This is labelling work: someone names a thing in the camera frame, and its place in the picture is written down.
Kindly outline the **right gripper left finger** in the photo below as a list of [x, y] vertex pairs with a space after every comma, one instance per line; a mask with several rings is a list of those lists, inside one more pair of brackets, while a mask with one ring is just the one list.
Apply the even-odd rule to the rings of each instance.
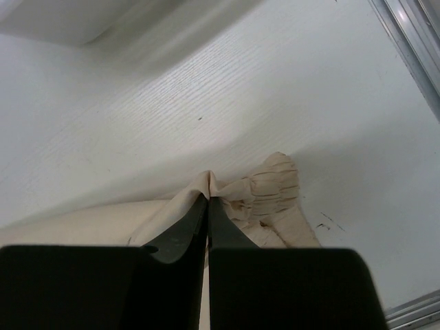
[[197, 329], [207, 210], [139, 247], [3, 247], [1, 328]]

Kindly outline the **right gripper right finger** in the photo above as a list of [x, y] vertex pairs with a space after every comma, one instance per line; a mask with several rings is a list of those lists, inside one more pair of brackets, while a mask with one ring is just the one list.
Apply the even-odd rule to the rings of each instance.
[[208, 206], [212, 329], [385, 329], [361, 256], [344, 248], [262, 248]]

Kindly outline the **beige trousers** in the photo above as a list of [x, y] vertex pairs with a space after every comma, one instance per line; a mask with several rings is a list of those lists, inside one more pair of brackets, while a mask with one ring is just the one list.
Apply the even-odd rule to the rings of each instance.
[[[283, 154], [270, 155], [241, 179], [219, 181], [206, 171], [173, 197], [117, 203], [11, 225], [1, 230], [9, 245], [139, 247], [177, 223], [198, 197], [220, 200], [228, 218], [260, 248], [316, 248], [319, 245], [299, 207], [298, 170]], [[209, 329], [209, 225], [203, 263], [197, 329]]]

